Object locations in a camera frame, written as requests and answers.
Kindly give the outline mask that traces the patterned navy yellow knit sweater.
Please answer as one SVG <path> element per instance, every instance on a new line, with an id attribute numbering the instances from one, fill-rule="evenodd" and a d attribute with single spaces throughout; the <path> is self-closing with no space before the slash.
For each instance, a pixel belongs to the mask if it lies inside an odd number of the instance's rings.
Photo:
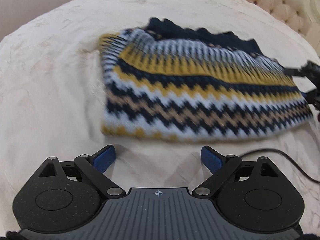
<path id="1" fill-rule="evenodd" d="M 308 122 L 305 95 L 255 40 L 147 26 L 99 38 L 105 134 L 171 141 L 268 137 Z"/>

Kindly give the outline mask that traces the cream bedspread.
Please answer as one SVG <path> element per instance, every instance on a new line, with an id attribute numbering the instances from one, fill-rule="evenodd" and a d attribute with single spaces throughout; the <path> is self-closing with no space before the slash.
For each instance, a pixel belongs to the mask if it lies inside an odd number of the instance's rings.
<path id="1" fill-rule="evenodd" d="M 200 144 L 106 137 L 98 51 L 104 33 L 167 18 L 211 33 L 254 39 L 287 67 L 319 62 L 312 46 L 245 0 L 73 0 L 1 41 L 1 234 L 18 230 L 12 202 L 49 156 L 72 160 L 107 144 L 117 150 L 106 175 L 124 189 L 188 187 L 210 176 Z"/>

